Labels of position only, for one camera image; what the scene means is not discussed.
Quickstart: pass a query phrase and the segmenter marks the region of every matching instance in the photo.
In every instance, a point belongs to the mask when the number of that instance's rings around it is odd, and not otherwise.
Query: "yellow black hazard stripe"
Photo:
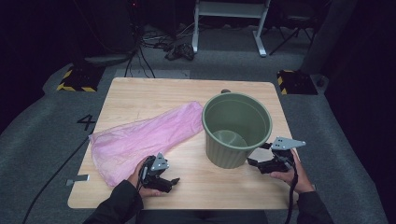
[[[79,74],[74,73],[73,67],[64,74],[64,78],[56,88],[57,91],[97,91],[97,86],[104,72],[104,68],[95,71],[95,73],[87,74],[89,78],[83,79]]]
[[[285,85],[284,78],[282,77],[282,73],[294,73],[294,71],[281,70],[281,71],[277,72],[277,74],[276,74],[277,84],[279,85],[280,92],[282,93],[282,95],[286,95],[286,94],[288,94],[288,90],[286,89],[286,85]]]
[[[318,92],[312,83],[311,77],[300,70],[280,70],[276,73],[277,84],[282,95],[309,94],[317,95]]]

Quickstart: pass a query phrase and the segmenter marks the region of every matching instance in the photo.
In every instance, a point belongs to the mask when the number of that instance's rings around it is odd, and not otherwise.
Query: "dark background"
[[[174,2],[176,20],[189,22],[193,4]],[[110,47],[118,42],[97,26],[89,1],[78,1],[93,32]],[[141,6],[135,15],[148,15]],[[350,145],[374,180],[389,223],[395,223],[390,211],[396,201],[394,179],[396,165],[395,59],[396,20],[394,1],[358,1],[346,29],[321,73],[330,80],[326,97]],[[83,56],[108,53],[92,34],[73,1],[2,0],[0,7],[0,132],[26,107],[43,96],[42,86],[55,71],[71,63],[64,43],[64,20],[70,19],[73,36]],[[143,26],[152,18],[133,21]],[[130,36],[131,30],[119,35]]]

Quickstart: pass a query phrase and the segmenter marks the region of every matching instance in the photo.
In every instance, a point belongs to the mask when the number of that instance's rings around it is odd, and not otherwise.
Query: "power cord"
[[[32,211],[33,206],[35,205],[35,202],[37,201],[38,197],[40,197],[41,193],[44,191],[44,189],[50,184],[50,182],[52,181],[53,178],[55,178],[55,176],[57,174],[59,174],[59,172],[61,172],[61,170],[64,168],[64,166],[70,161],[70,159],[73,158],[73,156],[79,151],[79,149],[87,142],[87,140],[89,139],[89,137],[87,136],[84,141],[82,141],[82,143],[76,148],[76,150],[73,151],[73,153],[67,158],[67,160],[64,162],[64,164],[61,165],[61,167],[59,167],[59,169],[55,172],[55,174],[52,175],[52,177],[47,181],[47,183],[43,186],[43,188],[41,188],[41,190],[37,193],[37,195],[35,196],[35,198],[33,199],[33,201],[31,202],[26,215],[23,219],[22,224],[26,223],[27,218],[29,217],[30,212]]]
[[[128,67],[129,67],[129,64],[131,64],[131,61],[132,61],[132,58],[130,58],[129,61],[128,61],[128,63],[126,64],[126,69],[125,69],[124,77],[126,77],[126,74],[128,73]]]
[[[145,55],[143,54],[143,50],[142,50],[142,48],[140,47],[140,45],[139,45],[139,48],[140,48],[140,54],[142,55],[143,60],[145,61],[146,65],[148,66],[149,70],[151,71],[152,76],[153,76],[154,78],[156,78],[155,75],[154,75],[154,72],[152,71],[151,67],[149,66],[148,61],[146,61]]]
[[[145,74],[145,76],[146,76],[146,77],[149,77],[149,76],[147,75],[147,73],[146,73],[145,67],[143,66],[142,62],[140,61],[140,56],[139,56],[138,54],[137,54],[137,59],[139,60],[140,67],[143,69],[143,73]]]
[[[173,48],[173,45],[175,44],[175,42],[183,39],[186,36],[193,34],[193,31],[189,32],[187,34],[184,34],[184,33],[186,31],[191,30],[193,28],[192,26],[194,24],[195,24],[195,22],[182,28],[181,31],[177,32],[176,39],[172,39],[172,40],[170,39],[171,37],[169,35],[158,35],[157,31],[147,31],[142,36],[142,46],[145,48],[163,49],[164,51],[169,51]],[[158,40],[158,41],[156,43],[149,43],[148,41],[150,41],[150,40]]]
[[[141,190],[142,187],[143,187],[143,181],[144,181],[144,179],[143,179],[143,173],[144,173],[144,168],[141,168],[141,169],[139,170],[139,179],[137,180],[137,184],[136,184],[137,193],[139,193],[140,190]],[[140,215],[140,211],[138,211],[138,212],[136,213],[136,215],[135,215],[135,220],[139,220],[139,215]]]

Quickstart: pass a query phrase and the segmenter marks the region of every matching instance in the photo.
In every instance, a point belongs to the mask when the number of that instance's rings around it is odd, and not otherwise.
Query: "number 4 label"
[[[85,116],[84,118],[79,119],[79,120],[77,121],[77,123],[85,123],[85,129],[84,129],[84,131],[87,131],[87,130],[88,130],[88,127],[90,127],[90,124],[96,123],[96,121],[92,121],[92,115],[87,115],[87,116]]]

